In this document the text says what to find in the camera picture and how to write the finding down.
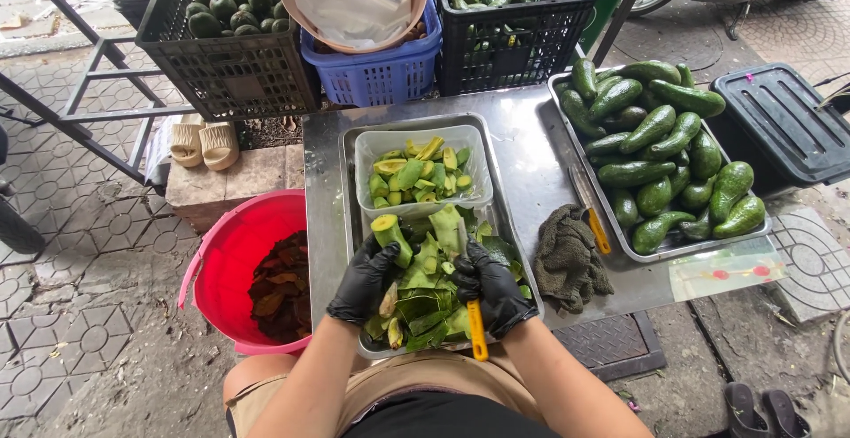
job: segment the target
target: plastic bag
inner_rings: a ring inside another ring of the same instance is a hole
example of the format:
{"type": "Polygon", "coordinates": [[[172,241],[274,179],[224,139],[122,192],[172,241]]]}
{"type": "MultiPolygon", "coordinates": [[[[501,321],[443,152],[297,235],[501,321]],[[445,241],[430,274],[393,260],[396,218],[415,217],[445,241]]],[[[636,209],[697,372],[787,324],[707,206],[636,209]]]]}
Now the plastic bag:
{"type": "Polygon", "coordinates": [[[354,49],[380,46],[407,29],[412,0],[295,0],[324,39],[354,49]]]}
{"type": "Polygon", "coordinates": [[[368,218],[375,218],[381,214],[417,218],[436,213],[448,203],[466,208],[481,208],[493,202],[493,182],[490,179],[490,169],[487,167],[481,134],[478,129],[469,125],[422,131],[363,132],[355,140],[355,182],[357,202],[368,218]],[[464,172],[472,176],[473,186],[440,202],[408,203],[376,209],[369,192],[369,176],[374,172],[372,164],[378,156],[390,150],[405,149],[407,139],[416,144],[425,144],[434,136],[445,139],[443,147],[452,147],[455,151],[465,147],[470,149],[464,172]]]}

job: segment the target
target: knee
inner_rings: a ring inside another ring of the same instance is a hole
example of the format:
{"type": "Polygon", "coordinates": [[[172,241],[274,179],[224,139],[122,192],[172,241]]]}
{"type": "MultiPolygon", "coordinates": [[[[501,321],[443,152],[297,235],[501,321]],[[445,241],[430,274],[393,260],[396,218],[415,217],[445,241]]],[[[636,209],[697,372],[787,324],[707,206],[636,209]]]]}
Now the knee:
{"type": "Polygon", "coordinates": [[[247,357],[236,364],[224,377],[223,398],[228,400],[239,395],[243,389],[261,382],[266,378],[272,378],[283,373],[292,371],[297,357],[291,355],[255,355],[247,357]]]}

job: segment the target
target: stainless steel tray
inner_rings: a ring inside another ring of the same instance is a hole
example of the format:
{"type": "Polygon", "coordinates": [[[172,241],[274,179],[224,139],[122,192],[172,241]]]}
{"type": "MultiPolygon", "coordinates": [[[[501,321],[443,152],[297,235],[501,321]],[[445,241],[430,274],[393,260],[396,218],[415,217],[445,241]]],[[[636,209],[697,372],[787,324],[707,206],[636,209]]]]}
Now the stainless steel tray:
{"type": "MultiPolygon", "coordinates": [[[[564,125],[567,127],[569,138],[572,140],[573,146],[576,147],[576,151],[579,153],[578,156],[581,160],[581,165],[584,166],[585,172],[589,176],[590,182],[593,185],[593,189],[595,189],[596,194],[599,197],[599,202],[602,204],[602,207],[605,210],[605,215],[608,217],[608,222],[611,225],[611,229],[614,230],[614,233],[617,235],[617,240],[620,241],[620,245],[622,246],[623,251],[630,259],[644,264],[651,264],[710,248],[719,248],[726,244],[731,244],[740,240],[747,240],[753,237],[766,236],[770,232],[773,226],[773,221],[771,220],[770,215],[765,215],[764,222],[761,223],[761,226],[758,229],[754,229],[749,234],[744,234],[743,236],[731,237],[722,240],[703,240],[702,242],[693,242],[692,240],[689,240],[687,237],[685,237],[681,232],[679,232],[678,229],[673,229],[667,233],[667,236],[664,238],[664,241],[661,243],[661,246],[658,247],[657,252],[651,255],[639,255],[637,252],[635,252],[634,249],[632,249],[632,237],[627,236],[623,231],[622,227],[620,227],[620,224],[617,223],[617,219],[614,217],[614,211],[611,210],[611,204],[608,203],[608,197],[603,192],[602,186],[599,184],[599,180],[596,177],[596,172],[593,171],[590,162],[587,160],[587,156],[584,154],[584,148],[582,147],[578,136],[576,136],[576,130],[573,129],[572,124],[570,124],[569,122],[569,118],[564,113],[564,110],[561,109],[560,102],[558,101],[558,95],[555,93],[555,85],[564,81],[569,81],[571,76],[571,72],[555,74],[551,76],[548,82],[549,93],[555,100],[558,113],[561,115],[561,119],[564,121],[564,125]]],[[[714,142],[717,143],[717,147],[720,148],[720,152],[723,158],[723,165],[727,165],[729,163],[729,158],[726,155],[726,152],[723,150],[723,147],[721,147],[720,143],[718,143],[717,139],[715,139],[714,134],[711,133],[711,129],[708,128],[705,121],[702,121],[702,128],[706,132],[708,132],[711,138],[714,139],[714,142]]]]}
{"type": "MultiPolygon", "coordinates": [[[[537,281],[534,274],[531,272],[531,265],[526,258],[525,251],[520,244],[517,231],[514,226],[514,220],[511,217],[511,211],[507,206],[504,187],[502,185],[502,174],[499,172],[499,166],[496,164],[495,155],[493,154],[493,144],[490,140],[490,132],[487,130],[487,125],[483,117],[474,113],[462,113],[454,115],[431,116],[413,120],[402,120],[381,126],[370,126],[363,128],[353,128],[340,134],[339,137],[339,154],[345,168],[343,169],[343,201],[345,216],[350,219],[351,230],[348,237],[348,260],[354,257],[354,250],[363,243],[363,240],[369,235],[370,219],[363,213],[357,203],[357,187],[355,185],[355,140],[362,132],[365,131],[421,131],[427,129],[446,128],[449,126],[459,126],[467,124],[478,129],[481,134],[484,152],[487,155],[487,167],[490,169],[490,177],[493,182],[493,203],[483,208],[475,210],[475,216],[479,220],[487,220],[493,226],[494,231],[504,241],[514,246],[519,256],[519,261],[525,270],[525,276],[528,278],[531,293],[537,303],[537,308],[540,310],[540,318],[543,318],[543,301],[540,296],[540,291],[537,289],[537,281]]],[[[493,343],[495,339],[487,334],[487,343],[493,343]]],[[[469,340],[446,344],[441,347],[447,350],[460,350],[472,348],[472,342],[469,340]]],[[[358,353],[369,360],[380,360],[382,358],[395,357],[404,355],[404,348],[391,350],[386,344],[374,344],[367,336],[366,332],[360,334],[358,353]]]]}

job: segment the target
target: black latex glove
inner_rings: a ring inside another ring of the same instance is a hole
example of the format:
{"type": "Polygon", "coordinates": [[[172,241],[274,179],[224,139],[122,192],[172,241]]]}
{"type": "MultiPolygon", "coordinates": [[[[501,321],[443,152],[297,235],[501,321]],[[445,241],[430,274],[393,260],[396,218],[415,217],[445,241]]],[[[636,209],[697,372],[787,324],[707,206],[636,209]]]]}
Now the black latex glove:
{"type": "Polygon", "coordinates": [[[469,259],[455,258],[452,281],[457,285],[457,298],[466,303],[481,299],[484,328],[496,339],[502,339],[514,326],[540,314],[519,292],[514,274],[499,264],[477,240],[469,237],[469,259]]]}
{"type": "MultiPolygon", "coordinates": [[[[412,235],[408,228],[402,228],[401,233],[405,239],[412,235]]],[[[418,253],[418,245],[410,244],[410,248],[414,254],[418,253]]],[[[369,234],[348,263],[336,296],[327,306],[327,314],[363,326],[377,313],[387,289],[384,284],[400,270],[393,262],[400,250],[398,242],[390,242],[387,247],[381,248],[375,235],[369,234]]]]}

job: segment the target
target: black lid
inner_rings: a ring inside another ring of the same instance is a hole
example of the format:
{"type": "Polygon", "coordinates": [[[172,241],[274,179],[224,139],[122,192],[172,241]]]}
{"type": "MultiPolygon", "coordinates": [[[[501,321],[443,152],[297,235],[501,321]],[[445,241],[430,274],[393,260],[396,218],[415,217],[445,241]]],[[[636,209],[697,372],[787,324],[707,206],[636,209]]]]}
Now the black lid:
{"type": "Polygon", "coordinates": [[[845,179],[850,172],[850,128],[814,88],[784,63],[736,71],[714,80],[730,120],[797,187],[845,179]]]}

